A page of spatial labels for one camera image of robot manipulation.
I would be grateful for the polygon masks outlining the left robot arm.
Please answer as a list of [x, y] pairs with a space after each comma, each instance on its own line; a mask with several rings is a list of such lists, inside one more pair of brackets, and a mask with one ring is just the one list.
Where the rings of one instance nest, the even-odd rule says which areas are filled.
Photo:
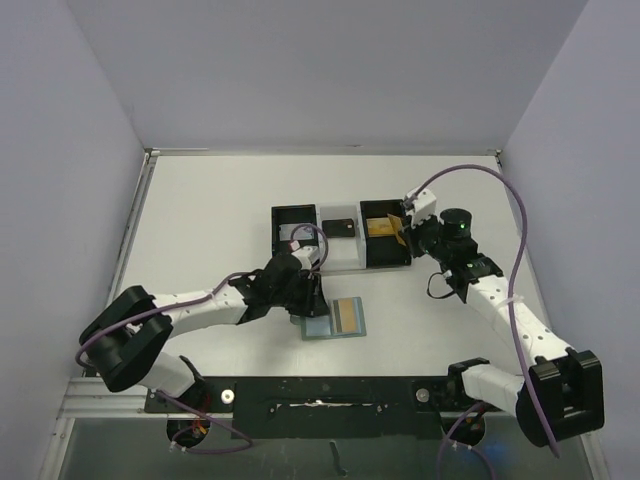
[[294, 317], [328, 314], [313, 257], [311, 247], [278, 254], [264, 268], [232, 273], [207, 290], [154, 295], [129, 287], [83, 331], [76, 361], [94, 368], [111, 392], [144, 386], [193, 410], [204, 395], [199, 374], [186, 357], [166, 353], [165, 344], [201, 329], [246, 324], [274, 308]]

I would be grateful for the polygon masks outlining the green card holder wallet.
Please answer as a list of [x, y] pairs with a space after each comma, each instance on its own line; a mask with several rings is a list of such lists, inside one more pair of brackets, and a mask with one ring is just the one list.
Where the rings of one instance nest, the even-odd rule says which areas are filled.
[[319, 317], [291, 316], [303, 341], [364, 337], [367, 335], [362, 299], [348, 297], [328, 302], [329, 313]]

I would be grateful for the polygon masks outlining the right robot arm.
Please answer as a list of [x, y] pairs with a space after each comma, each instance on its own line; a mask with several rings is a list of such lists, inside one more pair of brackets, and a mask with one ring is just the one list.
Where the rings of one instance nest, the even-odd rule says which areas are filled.
[[521, 371], [510, 374], [486, 359], [449, 367], [448, 402], [459, 409], [482, 401], [516, 418], [525, 437], [544, 447], [603, 427], [602, 365], [555, 335], [509, 291], [502, 269], [480, 252], [464, 209], [404, 211], [399, 236], [414, 258], [434, 259], [453, 294], [479, 313], [506, 344]]

